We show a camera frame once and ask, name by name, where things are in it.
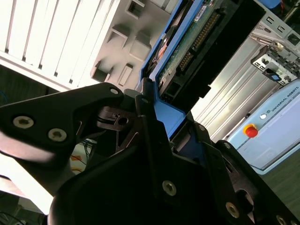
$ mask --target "floor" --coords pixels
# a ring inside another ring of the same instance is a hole
[[[0,90],[9,103],[53,93],[46,86],[0,66]],[[5,99],[0,94],[0,106]],[[300,220],[300,151],[262,177]]]
[[[300,151],[295,152],[262,178],[300,220]]]

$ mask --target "universal robots logo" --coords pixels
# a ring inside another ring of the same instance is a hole
[[[270,112],[274,112],[276,111],[283,103],[287,102],[287,100],[293,96],[296,92],[296,90],[298,90],[299,87],[295,87],[286,97],[284,97],[273,109],[271,110],[268,110],[267,113],[270,113]]]

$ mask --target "screw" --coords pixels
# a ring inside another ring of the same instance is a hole
[[[232,215],[232,217],[239,218],[240,213],[234,204],[232,204],[231,202],[226,202],[225,206],[230,215]]]
[[[67,138],[67,133],[59,128],[53,128],[48,132],[48,137],[54,142],[63,142]]]
[[[111,88],[111,93],[117,95],[119,92],[118,92],[118,90],[116,90],[116,89],[114,89],[114,88]]]
[[[224,145],[226,148],[230,149],[230,145],[228,143],[225,142]]]
[[[199,124],[198,127],[200,128],[200,130],[205,131],[204,126],[202,126],[201,124]]]
[[[280,215],[277,215],[276,219],[277,219],[277,221],[279,222],[280,225],[286,225],[285,220]]]
[[[174,196],[176,195],[176,186],[169,180],[164,180],[163,182],[163,190],[169,195]]]
[[[34,121],[28,116],[17,116],[16,118],[14,118],[13,124],[17,128],[27,129],[34,125]]]

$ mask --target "cable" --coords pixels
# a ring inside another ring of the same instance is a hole
[[[7,213],[7,212],[3,212],[3,211],[0,211],[0,213],[6,215],[6,216],[10,216],[11,218],[15,219],[16,221],[18,221],[20,224],[22,225],[25,225],[25,223],[23,223],[21,220],[17,219],[16,217],[14,217],[13,215]]]
[[[83,164],[85,164],[86,165],[86,163],[84,163],[80,158],[78,158],[78,157],[76,157],[76,156],[73,156],[72,155],[72,157],[74,157],[74,158],[76,158],[76,159],[78,159],[80,162],[82,162]]]
[[[2,96],[4,97],[6,103],[8,103],[8,98],[7,98],[6,94],[4,94],[4,92],[1,91],[1,90],[0,90],[0,94],[2,94]]]

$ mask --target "white label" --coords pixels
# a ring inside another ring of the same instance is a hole
[[[197,16],[195,17],[194,21],[198,22],[198,20],[201,18],[201,16],[203,15],[203,13],[205,12],[207,6],[203,6],[200,11],[198,12]]]

